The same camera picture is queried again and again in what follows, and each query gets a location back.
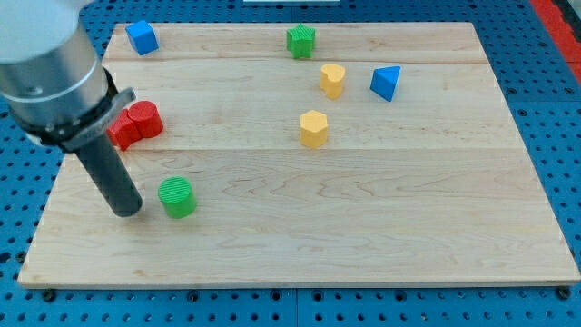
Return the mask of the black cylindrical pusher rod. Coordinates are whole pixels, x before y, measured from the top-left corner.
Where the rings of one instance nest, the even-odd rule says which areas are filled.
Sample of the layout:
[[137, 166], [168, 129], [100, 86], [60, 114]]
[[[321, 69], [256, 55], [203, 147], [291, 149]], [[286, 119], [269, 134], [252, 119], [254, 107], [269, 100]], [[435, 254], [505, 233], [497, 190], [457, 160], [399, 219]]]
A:
[[106, 134], [75, 151], [113, 213], [128, 217], [139, 212], [143, 200]]

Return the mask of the grey tool mount flange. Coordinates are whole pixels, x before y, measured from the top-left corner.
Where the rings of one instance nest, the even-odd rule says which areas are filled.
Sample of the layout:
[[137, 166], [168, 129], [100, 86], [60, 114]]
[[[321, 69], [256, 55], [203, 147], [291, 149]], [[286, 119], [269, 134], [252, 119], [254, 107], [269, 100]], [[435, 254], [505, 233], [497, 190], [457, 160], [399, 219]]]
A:
[[66, 153], [73, 153], [100, 135], [117, 119], [126, 105], [136, 99], [134, 90], [129, 87], [119, 91], [112, 75], [104, 68], [107, 90], [102, 100], [71, 123], [50, 127], [28, 125], [26, 133], [40, 145], [58, 146]]

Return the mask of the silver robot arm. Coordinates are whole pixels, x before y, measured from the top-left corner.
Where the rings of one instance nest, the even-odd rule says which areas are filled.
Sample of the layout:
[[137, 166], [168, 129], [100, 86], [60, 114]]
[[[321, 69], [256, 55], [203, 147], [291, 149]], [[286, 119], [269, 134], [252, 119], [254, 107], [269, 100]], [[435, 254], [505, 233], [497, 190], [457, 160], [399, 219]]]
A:
[[85, 0], [1, 4], [1, 95], [35, 141], [74, 153], [112, 211], [142, 206], [107, 128], [135, 98], [118, 90], [86, 33]]

